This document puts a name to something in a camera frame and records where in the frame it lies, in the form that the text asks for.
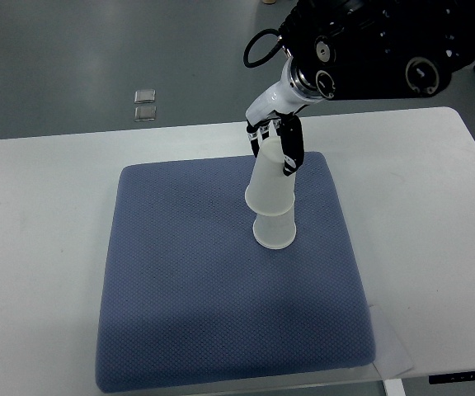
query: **stacked plastic cups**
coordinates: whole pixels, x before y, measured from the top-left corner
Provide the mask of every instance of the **stacked plastic cups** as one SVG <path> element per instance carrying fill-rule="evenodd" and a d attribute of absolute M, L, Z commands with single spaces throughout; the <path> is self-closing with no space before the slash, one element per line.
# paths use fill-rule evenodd
<path fill-rule="evenodd" d="M 265 248 L 283 249 L 296 236 L 294 223 L 294 180 L 296 173 L 283 173 L 285 156 L 279 136 L 261 143 L 245 201 L 256 212 L 252 231 Z"/>

